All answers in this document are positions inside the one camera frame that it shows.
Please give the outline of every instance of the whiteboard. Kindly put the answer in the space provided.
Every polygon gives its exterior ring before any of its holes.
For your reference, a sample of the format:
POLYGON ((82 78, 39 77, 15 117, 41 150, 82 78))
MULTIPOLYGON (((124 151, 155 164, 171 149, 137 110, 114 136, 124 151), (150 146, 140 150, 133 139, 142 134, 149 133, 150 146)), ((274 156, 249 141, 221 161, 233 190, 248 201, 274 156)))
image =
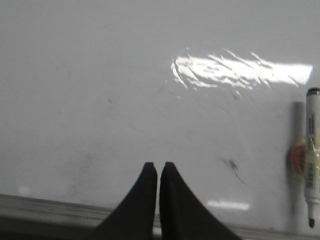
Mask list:
POLYGON ((320 83, 319 9, 0 1, 0 193, 115 207, 170 161, 223 223, 320 235, 286 160, 320 83))

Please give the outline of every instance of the scuff mark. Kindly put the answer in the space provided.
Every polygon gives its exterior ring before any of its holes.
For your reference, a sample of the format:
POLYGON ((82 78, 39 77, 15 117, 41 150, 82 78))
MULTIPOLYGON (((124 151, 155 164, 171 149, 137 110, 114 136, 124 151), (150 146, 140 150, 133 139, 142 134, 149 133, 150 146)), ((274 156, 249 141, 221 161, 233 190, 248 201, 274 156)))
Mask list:
POLYGON ((246 186, 248 186, 239 176, 238 166, 235 163, 235 159, 231 158, 229 160, 223 159, 224 164, 228 167, 228 169, 246 186))

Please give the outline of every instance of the dry erase marker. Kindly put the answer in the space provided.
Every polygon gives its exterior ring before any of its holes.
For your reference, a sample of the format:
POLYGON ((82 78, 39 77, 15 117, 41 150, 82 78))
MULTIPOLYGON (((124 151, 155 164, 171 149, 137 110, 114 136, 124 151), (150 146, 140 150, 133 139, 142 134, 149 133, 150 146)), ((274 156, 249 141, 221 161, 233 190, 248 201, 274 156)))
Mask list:
POLYGON ((315 226, 320 208, 320 88, 306 94, 304 197, 308 207, 309 226, 315 226))

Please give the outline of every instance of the marker tip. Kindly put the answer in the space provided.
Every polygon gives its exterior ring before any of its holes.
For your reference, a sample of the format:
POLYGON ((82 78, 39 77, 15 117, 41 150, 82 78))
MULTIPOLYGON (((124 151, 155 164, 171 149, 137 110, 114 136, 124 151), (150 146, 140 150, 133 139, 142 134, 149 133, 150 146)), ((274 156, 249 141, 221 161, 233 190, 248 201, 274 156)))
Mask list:
POLYGON ((309 226, 310 226, 310 228, 315 227, 315 220, 314 219, 309 218, 309 226))

